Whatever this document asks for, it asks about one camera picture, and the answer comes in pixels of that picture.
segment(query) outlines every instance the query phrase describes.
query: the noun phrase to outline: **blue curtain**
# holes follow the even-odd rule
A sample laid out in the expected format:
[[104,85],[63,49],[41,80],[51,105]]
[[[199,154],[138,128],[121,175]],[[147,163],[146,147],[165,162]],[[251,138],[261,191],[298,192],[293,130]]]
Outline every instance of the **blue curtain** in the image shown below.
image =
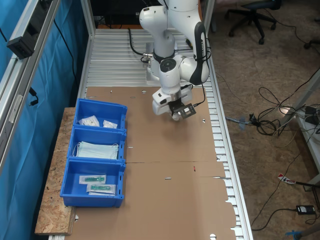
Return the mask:
[[[28,0],[0,0],[0,28],[9,41]],[[12,51],[0,35],[0,81],[5,73]]]
[[[1,5],[7,4],[23,10],[26,1],[1,0]],[[17,11],[14,13],[17,16],[11,17],[19,19],[21,12]],[[74,70],[80,81],[88,41],[88,31],[80,1],[61,0],[55,20],[73,54]],[[0,24],[3,26],[7,23],[0,20]],[[15,24],[10,22],[12,30]],[[11,35],[9,29],[4,33]],[[76,98],[72,58],[54,24],[33,79],[32,88],[37,92],[39,103],[28,106],[35,97],[30,94],[27,96],[0,175],[0,240],[35,238],[34,213],[36,217],[37,200],[42,199],[40,193],[43,182],[47,179],[44,172],[52,157],[64,108]]]

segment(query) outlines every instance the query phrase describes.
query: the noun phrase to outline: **green syringe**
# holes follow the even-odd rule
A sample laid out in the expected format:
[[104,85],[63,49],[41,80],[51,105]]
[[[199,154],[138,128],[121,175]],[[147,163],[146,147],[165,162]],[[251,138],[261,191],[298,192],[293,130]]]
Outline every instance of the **green syringe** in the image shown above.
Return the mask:
[[103,182],[105,178],[103,176],[86,177],[85,182]]
[[91,185],[91,190],[111,190],[110,186]]

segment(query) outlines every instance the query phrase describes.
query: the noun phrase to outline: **brown cardboard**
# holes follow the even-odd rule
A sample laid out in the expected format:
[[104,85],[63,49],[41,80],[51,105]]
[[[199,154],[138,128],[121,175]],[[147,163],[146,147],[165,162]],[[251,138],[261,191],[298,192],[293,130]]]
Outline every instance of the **brown cardboard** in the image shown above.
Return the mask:
[[[158,89],[159,87],[88,87],[86,96],[91,100],[128,107],[126,144],[132,148],[126,149],[127,163],[211,162],[214,164],[213,175],[224,177],[223,164],[217,162],[207,99],[195,108],[195,115],[174,121],[169,114],[154,114],[152,94]],[[201,88],[194,88],[192,95],[193,104],[204,99]]]
[[[236,217],[217,162],[208,103],[176,122],[156,116],[158,87],[89,87],[92,100],[128,106],[124,201],[120,208],[77,208],[66,240],[235,240]],[[193,89],[192,103],[203,100]]]
[[209,169],[209,162],[128,163],[121,207],[77,208],[65,239],[235,240],[225,183]]

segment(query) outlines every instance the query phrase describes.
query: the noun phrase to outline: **face mask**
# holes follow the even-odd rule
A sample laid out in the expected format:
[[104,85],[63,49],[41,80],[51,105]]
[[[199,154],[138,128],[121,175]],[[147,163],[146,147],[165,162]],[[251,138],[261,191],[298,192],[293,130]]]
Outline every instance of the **face mask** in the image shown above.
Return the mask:
[[119,145],[98,145],[91,144],[85,141],[79,142],[73,149],[73,156],[81,158],[96,158],[96,159],[117,159]]

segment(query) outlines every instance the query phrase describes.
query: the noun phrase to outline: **chair wheel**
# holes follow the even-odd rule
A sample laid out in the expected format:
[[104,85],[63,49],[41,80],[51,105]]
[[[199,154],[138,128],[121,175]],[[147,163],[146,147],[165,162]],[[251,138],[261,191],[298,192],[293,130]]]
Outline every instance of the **chair wheel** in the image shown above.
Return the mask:
[[311,44],[309,42],[304,45],[305,49],[309,49],[310,47],[311,47]]

